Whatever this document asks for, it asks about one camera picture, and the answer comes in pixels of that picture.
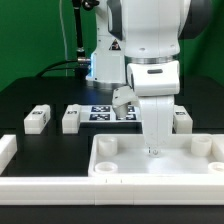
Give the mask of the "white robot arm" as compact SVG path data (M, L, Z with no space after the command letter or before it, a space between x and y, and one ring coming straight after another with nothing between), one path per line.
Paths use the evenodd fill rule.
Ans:
M86 0L96 9L97 47L88 82L113 90L119 118L139 107L152 156L172 135L174 96L180 91L179 41L209 23L211 0Z

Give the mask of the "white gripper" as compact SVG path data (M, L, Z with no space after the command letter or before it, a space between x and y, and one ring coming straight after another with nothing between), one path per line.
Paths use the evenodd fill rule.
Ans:
M140 97L142 132L149 155L159 157L161 149L167 145L172 135L173 95L180 91L179 62L129 63L127 82L135 94Z

